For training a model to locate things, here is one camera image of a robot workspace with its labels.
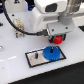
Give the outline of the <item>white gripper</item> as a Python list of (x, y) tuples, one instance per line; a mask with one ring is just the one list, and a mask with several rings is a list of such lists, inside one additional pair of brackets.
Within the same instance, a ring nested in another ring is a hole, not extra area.
[(53, 43), (55, 35), (62, 35), (65, 40), (66, 33), (72, 32), (76, 28), (75, 21), (71, 17), (57, 17), (47, 23), (49, 42)]

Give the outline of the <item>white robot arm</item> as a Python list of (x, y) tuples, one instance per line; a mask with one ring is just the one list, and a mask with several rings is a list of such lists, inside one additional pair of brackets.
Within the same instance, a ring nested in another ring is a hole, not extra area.
[(84, 0), (34, 0), (31, 28), (46, 35), (54, 44), (62, 43), (66, 34), (84, 26)]

